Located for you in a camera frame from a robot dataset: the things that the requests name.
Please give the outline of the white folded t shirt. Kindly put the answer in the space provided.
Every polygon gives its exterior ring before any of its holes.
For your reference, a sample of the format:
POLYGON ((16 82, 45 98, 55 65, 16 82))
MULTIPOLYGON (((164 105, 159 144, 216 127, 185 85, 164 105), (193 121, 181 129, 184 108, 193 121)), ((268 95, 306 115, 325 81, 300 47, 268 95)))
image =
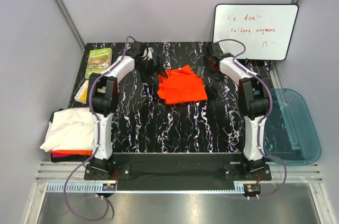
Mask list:
POLYGON ((94 122, 89 108, 77 107, 53 113, 40 149, 48 152, 92 151, 93 148, 94 122))

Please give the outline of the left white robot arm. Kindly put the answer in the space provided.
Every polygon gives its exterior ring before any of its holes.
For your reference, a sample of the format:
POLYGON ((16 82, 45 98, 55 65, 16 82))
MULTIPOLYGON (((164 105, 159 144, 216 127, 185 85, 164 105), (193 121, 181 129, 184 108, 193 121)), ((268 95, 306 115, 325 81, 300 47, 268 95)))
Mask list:
POLYGON ((89 78, 86 103, 94 120, 94 150, 88 161, 104 180, 114 174, 111 122, 118 107, 118 85, 134 70, 143 77, 168 77, 160 56, 150 51, 147 44, 134 41, 107 70, 92 73, 89 78))

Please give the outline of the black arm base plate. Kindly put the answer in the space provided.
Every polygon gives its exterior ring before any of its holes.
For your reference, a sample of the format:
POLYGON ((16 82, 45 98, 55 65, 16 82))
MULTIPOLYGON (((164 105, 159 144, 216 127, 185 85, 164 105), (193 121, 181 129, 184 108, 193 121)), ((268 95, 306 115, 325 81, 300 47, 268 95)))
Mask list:
POLYGON ((122 181, 139 177, 206 177, 227 181, 270 181, 265 159, 250 162, 240 153, 115 153, 106 162, 92 160, 85 167, 85 180, 122 181))

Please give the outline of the white dry erase board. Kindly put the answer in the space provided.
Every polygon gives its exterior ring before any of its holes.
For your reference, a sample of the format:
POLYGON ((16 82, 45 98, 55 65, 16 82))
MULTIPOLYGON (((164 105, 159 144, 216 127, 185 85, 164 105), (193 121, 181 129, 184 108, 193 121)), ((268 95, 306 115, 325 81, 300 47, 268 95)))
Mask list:
POLYGON ((242 42, 246 51, 240 59, 285 60, 298 11, 291 4, 218 4, 212 41, 242 42))

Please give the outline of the orange folded t shirt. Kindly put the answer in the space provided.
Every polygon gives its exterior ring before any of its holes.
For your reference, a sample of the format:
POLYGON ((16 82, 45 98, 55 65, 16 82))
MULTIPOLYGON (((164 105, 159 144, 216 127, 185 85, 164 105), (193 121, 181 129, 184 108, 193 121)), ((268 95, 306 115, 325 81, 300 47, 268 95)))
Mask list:
POLYGON ((53 154, 62 154, 62 155, 92 155, 91 150, 51 150, 50 151, 53 154))

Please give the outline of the orange t shirt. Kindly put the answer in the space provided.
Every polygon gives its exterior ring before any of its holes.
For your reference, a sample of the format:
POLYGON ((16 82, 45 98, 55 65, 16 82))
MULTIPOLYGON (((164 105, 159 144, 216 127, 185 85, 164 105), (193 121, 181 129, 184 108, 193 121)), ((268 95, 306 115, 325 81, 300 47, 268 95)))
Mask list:
POLYGON ((157 94, 167 105, 208 99, 202 78, 193 72, 190 65, 179 69, 167 69, 165 72, 167 77, 158 75, 157 94))
POLYGON ((62 155, 92 155, 91 150, 51 150, 50 151, 53 154, 62 154, 62 155))

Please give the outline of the teal plastic bin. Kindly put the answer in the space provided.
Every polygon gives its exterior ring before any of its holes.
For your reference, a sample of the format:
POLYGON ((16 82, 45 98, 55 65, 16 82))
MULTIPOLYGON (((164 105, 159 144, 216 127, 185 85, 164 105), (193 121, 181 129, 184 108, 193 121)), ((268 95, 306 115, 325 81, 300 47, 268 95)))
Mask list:
POLYGON ((322 149, 305 99, 289 88, 271 89, 272 112, 264 126, 264 152, 289 166, 313 164, 322 149))

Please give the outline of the green treehouse book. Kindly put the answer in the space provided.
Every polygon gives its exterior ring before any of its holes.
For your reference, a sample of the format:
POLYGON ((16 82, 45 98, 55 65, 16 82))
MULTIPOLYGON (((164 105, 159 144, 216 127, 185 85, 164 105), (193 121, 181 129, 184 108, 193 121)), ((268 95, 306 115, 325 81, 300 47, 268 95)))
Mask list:
POLYGON ((103 73, 111 66, 111 59, 111 48, 91 50, 88 56, 85 78, 89 79, 92 73, 103 73))

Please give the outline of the yellow small book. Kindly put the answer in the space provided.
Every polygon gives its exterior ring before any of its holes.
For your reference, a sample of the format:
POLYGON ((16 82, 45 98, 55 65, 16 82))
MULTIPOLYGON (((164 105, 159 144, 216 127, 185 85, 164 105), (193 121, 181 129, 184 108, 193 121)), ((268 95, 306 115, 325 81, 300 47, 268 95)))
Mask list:
POLYGON ((83 82, 83 84, 81 85, 80 89, 78 90, 78 92, 76 93, 75 98, 74 98, 74 100, 76 102, 80 102, 80 103, 86 104, 86 102, 87 102, 88 83, 89 83, 89 80, 86 79, 83 82))

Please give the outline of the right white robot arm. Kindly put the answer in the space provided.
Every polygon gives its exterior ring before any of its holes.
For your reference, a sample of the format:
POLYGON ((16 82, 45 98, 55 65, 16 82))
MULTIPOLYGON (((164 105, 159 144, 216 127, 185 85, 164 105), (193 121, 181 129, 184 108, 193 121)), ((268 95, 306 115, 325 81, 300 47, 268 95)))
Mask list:
POLYGON ((263 150, 264 127, 272 112, 272 94, 267 75, 259 75, 237 61, 246 51, 246 46, 235 39, 208 42, 203 56, 204 75, 217 82, 231 79, 238 86, 238 109, 245 120, 244 160, 240 173, 247 180, 254 179, 265 167, 263 150), (243 47, 237 55, 223 52, 220 43, 233 41, 243 47))

